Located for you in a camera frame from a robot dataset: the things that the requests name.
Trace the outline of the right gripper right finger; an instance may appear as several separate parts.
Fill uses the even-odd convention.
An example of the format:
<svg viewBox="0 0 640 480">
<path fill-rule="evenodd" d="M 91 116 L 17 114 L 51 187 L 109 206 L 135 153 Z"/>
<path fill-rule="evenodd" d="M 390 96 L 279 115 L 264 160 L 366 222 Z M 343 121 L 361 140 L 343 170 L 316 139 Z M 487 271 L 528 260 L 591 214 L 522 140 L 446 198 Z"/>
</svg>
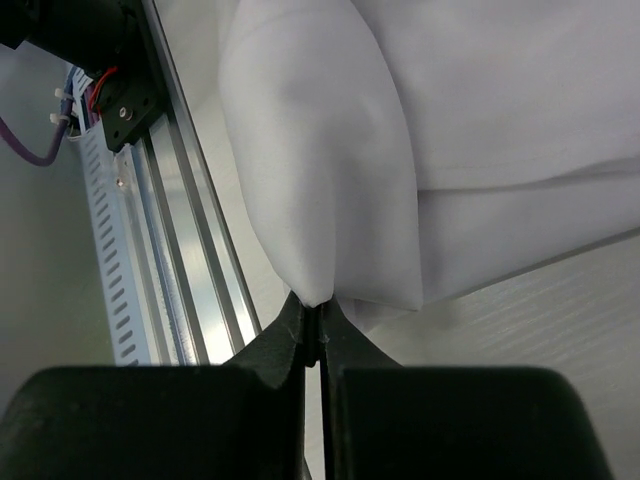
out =
<svg viewBox="0 0 640 480">
<path fill-rule="evenodd" d="M 330 479 L 608 479 L 584 404 L 540 367 L 398 364 L 316 310 Z"/>
</svg>

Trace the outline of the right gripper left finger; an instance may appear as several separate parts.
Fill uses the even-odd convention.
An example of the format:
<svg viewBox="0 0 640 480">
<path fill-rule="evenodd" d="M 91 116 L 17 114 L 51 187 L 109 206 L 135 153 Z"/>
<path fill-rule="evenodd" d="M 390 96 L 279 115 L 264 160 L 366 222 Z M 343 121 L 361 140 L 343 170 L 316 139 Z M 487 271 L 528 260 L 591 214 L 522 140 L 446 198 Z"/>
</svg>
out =
<svg viewBox="0 0 640 480">
<path fill-rule="evenodd" d="M 231 360 L 56 367 L 1 421 L 5 479 L 300 479 L 305 311 L 295 296 Z"/>
</svg>

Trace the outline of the white t shirt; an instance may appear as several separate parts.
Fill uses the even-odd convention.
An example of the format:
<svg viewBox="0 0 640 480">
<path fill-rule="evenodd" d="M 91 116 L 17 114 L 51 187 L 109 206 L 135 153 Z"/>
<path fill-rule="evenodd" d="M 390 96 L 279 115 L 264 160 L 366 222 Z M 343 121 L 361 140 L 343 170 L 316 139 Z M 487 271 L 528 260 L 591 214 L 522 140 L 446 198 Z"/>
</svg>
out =
<svg viewBox="0 0 640 480">
<path fill-rule="evenodd" d="M 220 1 L 252 227 L 309 306 L 416 310 L 639 224 L 635 1 Z"/>
</svg>

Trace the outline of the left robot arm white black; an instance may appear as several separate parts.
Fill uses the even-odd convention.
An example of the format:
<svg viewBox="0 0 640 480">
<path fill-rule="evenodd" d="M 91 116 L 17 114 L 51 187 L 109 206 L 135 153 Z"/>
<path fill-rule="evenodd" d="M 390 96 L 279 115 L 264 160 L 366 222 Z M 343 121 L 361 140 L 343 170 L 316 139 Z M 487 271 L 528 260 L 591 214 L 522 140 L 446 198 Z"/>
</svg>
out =
<svg viewBox="0 0 640 480">
<path fill-rule="evenodd" d="M 30 43 L 87 71 L 117 63 L 137 21 L 125 1 L 13 1 L 1 3 L 1 44 Z"/>
</svg>

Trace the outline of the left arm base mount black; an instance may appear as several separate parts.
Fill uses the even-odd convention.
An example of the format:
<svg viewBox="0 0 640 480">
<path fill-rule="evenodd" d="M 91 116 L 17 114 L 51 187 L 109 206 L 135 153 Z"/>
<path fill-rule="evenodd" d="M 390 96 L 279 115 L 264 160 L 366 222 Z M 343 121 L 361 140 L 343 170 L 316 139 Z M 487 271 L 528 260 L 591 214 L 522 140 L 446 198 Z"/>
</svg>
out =
<svg viewBox="0 0 640 480">
<path fill-rule="evenodd" d="M 120 1 L 125 34 L 95 85 L 90 109 L 98 114 L 113 152 L 142 138 L 166 112 L 168 92 L 147 16 L 147 1 Z"/>
</svg>

